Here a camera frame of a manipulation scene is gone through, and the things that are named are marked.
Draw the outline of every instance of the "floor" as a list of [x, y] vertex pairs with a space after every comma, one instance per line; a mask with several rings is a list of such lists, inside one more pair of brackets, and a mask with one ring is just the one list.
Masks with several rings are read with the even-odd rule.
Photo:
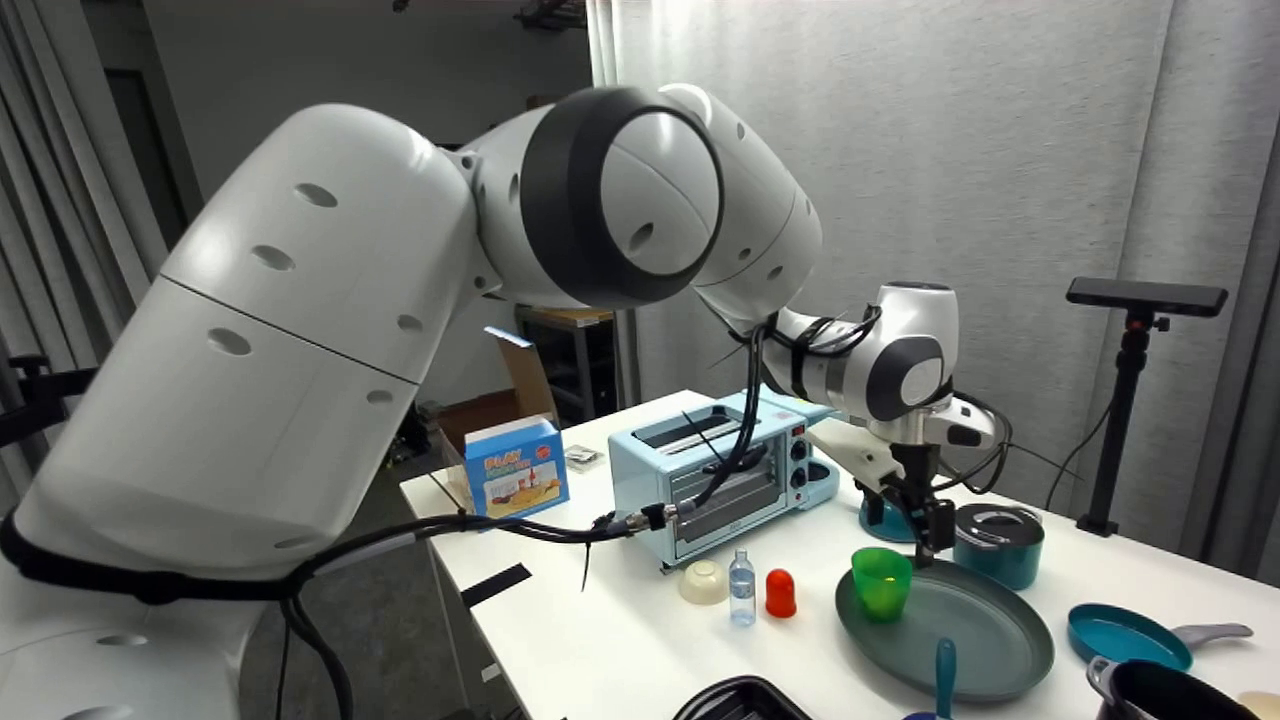
[[[411, 522], [396, 489], [403, 478], [418, 468], [371, 484], [350, 537]], [[354, 676], [355, 720], [525, 720], [506, 676], [481, 680], [490, 650], [434, 547], [319, 577], [306, 604]], [[246, 662], [246, 720], [278, 720], [280, 643], [280, 614], [267, 614]], [[329, 676], [306, 643], [287, 653], [283, 720], [336, 720]]]

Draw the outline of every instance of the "box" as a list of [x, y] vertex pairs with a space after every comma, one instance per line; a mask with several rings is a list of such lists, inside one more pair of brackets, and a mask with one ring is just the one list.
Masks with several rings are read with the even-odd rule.
[[525, 416], [464, 435], [475, 515], [527, 515], [568, 501], [560, 432]]
[[502, 332], [502, 329], [486, 329], [494, 340], [502, 340], [518, 400], [525, 416], [552, 416], [555, 422], [555, 395], [548, 383], [548, 368], [540, 359], [540, 354], [533, 350], [533, 340]]

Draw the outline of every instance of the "bottle cap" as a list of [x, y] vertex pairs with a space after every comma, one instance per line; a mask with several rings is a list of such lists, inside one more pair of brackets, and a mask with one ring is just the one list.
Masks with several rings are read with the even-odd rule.
[[724, 570], [721, 565], [709, 565], [709, 562], [698, 562], [679, 572], [679, 598], [689, 604], [721, 604], [729, 598], [724, 590]]
[[795, 616], [795, 581], [785, 570], [774, 570], [766, 581], [766, 614], [785, 622]]

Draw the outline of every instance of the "light stand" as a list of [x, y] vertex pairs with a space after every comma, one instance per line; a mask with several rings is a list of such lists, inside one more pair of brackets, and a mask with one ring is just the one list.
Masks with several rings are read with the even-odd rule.
[[1076, 522], [1076, 529], [1084, 529], [1084, 534], [1113, 537], [1120, 529], [1113, 522], [1113, 501], [1115, 501], [1138, 379], [1149, 366], [1151, 329], [1167, 332], [1167, 315], [1158, 315], [1158, 312], [1218, 315], [1223, 310], [1230, 291], [1206, 289], [1206, 285], [1138, 285], [1138, 279], [1076, 278], [1068, 289], [1068, 301], [1128, 310], [1120, 354], [1115, 354], [1115, 394], [1109, 405], [1106, 458], [1096, 468], [1087, 511]]

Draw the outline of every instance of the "plate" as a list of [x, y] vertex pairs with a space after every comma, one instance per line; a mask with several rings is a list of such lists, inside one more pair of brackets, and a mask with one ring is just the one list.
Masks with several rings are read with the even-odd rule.
[[1052, 669], [1052, 635], [1038, 609], [1015, 591], [930, 565], [913, 577], [913, 601], [897, 626], [878, 626], [855, 609], [851, 577], [837, 584], [846, 631], [885, 673], [931, 692], [936, 640], [955, 643], [955, 699], [1008, 706], [1029, 697]]

